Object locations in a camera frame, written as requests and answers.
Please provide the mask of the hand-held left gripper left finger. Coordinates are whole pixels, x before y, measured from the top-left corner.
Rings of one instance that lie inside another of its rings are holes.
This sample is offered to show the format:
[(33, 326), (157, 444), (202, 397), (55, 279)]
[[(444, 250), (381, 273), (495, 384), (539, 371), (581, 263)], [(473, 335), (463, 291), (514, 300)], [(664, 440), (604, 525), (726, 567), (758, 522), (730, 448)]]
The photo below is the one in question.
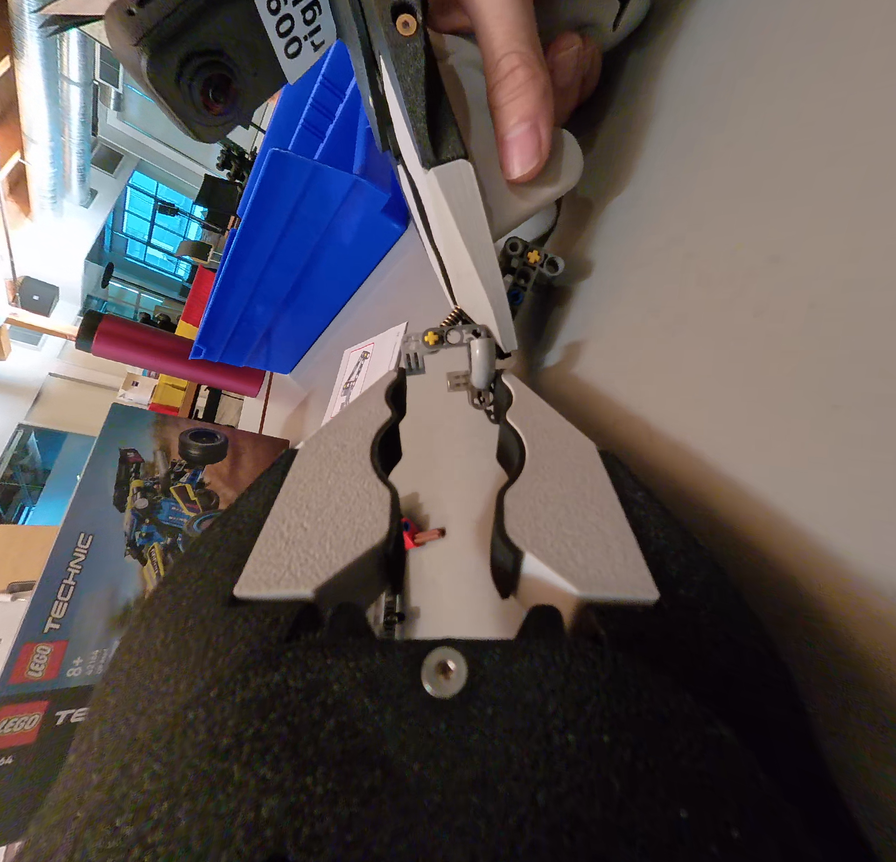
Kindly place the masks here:
[(388, 590), (400, 592), (407, 552), (390, 476), (406, 411), (406, 371), (394, 368), (300, 445), (236, 598), (367, 610)]

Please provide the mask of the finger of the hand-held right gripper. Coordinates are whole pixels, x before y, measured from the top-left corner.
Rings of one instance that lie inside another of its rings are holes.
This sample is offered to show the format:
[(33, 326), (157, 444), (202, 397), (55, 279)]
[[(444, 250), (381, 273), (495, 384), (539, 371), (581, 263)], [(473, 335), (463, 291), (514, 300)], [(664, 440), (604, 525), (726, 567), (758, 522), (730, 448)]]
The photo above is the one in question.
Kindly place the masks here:
[(419, 168), (418, 190), (454, 305), (486, 325), (504, 352), (513, 352), (516, 330), (472, 164)]
[(426, 84), (411, 82), (406, 95), (404, 75), (390, 56), (378, 56), (378, 69), (395, 139), (399, 183), (429, 262), (449, 303), (455, 305), (454, 239), (451, 223), (445, 218), (448, 210), (441, 188), (431, 171), (434, 147), (427, 121)]

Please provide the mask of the silver ventilation duct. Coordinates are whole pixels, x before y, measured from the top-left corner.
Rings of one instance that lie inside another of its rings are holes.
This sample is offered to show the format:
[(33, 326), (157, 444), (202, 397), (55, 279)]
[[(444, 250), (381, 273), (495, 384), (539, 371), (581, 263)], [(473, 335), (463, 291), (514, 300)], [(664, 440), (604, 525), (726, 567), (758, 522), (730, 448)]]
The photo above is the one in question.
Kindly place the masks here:
[(50, 35), (39, 9), (52, 0), (7, 0), (28, 197), (34, 219), (91, 203), (90, 39)]

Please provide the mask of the large glass window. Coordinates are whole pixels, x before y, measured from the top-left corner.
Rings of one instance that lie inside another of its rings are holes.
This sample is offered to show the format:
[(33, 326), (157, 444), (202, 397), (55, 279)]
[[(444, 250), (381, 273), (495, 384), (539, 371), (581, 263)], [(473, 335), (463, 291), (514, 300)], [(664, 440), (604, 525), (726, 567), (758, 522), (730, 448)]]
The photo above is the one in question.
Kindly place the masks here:
[(103, 254), (116, 273), (134, 266), (141, 276), (185, 282), (193, 265), (175, 252), (183, 241), (202, 239), (208, 215), (206, 207), (137, 169), (106, 219)]

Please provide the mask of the person's right hand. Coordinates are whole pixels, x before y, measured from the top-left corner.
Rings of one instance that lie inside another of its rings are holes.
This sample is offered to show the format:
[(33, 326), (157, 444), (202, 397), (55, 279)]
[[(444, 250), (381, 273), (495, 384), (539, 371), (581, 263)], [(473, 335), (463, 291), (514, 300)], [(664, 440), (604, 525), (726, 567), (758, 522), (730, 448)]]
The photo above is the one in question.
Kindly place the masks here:
[(567, 31), (543, 47), (534, 0), (428, 0), (430, 26), (473, 34), (505, 179), (535, 178), (549, 157), (554, 128), (595, 91), (602, 54), (588, 37)]

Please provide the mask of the brown cardboard box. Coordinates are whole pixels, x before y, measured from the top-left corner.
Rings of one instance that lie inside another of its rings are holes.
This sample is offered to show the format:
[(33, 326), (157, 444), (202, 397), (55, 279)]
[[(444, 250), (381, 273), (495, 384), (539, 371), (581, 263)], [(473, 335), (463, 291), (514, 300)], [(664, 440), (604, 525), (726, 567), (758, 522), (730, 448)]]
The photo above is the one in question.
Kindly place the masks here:
[(1, 591), (40, 578), (58, 532), (57, 525), (1, 524)]

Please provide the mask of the yellow plastic bin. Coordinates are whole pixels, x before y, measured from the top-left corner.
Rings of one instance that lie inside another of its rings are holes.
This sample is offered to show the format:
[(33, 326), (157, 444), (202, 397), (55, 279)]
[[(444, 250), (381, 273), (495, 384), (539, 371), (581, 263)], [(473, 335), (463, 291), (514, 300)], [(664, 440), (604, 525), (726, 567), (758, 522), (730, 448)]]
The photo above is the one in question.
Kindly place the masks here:
[(149, 410), (173, 417), (192, 419), (199, 385), (168, 375), (160, 375), (151, 394)]

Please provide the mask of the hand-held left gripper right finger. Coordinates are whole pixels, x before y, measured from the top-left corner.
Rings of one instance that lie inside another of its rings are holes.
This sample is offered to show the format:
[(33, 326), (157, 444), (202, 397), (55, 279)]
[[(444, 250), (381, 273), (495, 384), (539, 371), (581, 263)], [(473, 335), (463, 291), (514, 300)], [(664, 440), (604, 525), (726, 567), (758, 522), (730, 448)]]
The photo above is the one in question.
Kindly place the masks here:
[(651, 606), (659, 591), (587, 435), (513, 375), (495, 386), (492, 581), (522, 607)]

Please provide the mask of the maroon cylindrical post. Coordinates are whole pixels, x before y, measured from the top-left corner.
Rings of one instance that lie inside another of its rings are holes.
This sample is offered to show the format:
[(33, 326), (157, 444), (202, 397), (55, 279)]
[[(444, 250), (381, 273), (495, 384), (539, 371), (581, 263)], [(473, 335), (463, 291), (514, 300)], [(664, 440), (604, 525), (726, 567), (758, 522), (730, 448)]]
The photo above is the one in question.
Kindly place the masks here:
[(245, 397), (254, 398), (263, 388), (264, 371), (192, 358), (190, 339), (118, 315), (87, 311), (74, 344), (95, 357)]

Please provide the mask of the toy buggy set box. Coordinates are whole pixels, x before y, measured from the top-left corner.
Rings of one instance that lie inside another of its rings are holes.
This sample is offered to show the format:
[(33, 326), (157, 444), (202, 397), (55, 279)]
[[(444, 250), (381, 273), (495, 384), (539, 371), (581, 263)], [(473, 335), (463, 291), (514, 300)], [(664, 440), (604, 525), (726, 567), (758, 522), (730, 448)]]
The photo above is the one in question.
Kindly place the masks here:
[(279, 437), (109, 408), (2, 651), (3, 846), (47, 796), (133, 616), (286, 449)]

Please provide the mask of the building instruction booklet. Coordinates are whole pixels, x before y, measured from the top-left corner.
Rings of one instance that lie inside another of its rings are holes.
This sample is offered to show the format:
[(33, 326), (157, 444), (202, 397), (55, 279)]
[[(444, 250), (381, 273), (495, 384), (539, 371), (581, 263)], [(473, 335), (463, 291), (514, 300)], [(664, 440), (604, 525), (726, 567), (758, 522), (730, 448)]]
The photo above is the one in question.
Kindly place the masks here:
[(365, 389), (392, 372), (399, 363), (401, 342), (408, 323), (401, 322), (374, 337), (359, 341), (342, 354), (322, 425), (333, 420)]

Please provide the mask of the grey toy brick assembly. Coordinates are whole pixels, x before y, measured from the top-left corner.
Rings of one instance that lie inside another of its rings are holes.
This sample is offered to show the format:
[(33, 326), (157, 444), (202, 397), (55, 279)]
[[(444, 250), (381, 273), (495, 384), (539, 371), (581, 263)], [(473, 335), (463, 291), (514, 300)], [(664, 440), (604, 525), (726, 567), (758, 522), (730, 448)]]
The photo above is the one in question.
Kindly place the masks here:
[[(504, 241), (498, 263), (513, 321), (531, 306), (532, 296), (544, 291), (566, 269), (562, 257), (518, 236)], [(471, 407), (498, 424), (506, 407), (496, 401), (498, 376), (510, 366), (511, 352), (500, 345), (485, 324), (474, 322), (462, 308), (453, 308), (435, 327), (406, 333), (399, 346), (398, 367), (407, 376), (425, 375), (427, 358), (450, 349), (465, 350), (468, 363), (466, 370), (447, 375), (448, 391), (463, 392)]]

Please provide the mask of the blue plastic storage bin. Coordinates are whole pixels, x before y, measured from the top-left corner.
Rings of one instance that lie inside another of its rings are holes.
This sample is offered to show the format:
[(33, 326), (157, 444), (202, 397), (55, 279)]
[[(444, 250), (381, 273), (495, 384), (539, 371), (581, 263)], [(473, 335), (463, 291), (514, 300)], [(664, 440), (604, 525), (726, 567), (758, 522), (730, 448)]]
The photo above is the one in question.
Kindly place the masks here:
[(337, 42), (281, 91), (191, 357), (287, 374), (409, 224)]

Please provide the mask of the black speaker box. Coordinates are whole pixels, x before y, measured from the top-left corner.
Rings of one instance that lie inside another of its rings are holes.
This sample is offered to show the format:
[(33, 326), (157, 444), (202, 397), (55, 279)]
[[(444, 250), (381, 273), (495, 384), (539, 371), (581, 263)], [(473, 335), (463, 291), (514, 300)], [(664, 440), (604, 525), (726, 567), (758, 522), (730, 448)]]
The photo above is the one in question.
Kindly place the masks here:
[(31, 276), (20, 277), (14, 291), (17, 308), (41, 317), (51, 317), (60, 298), (60, 289)]

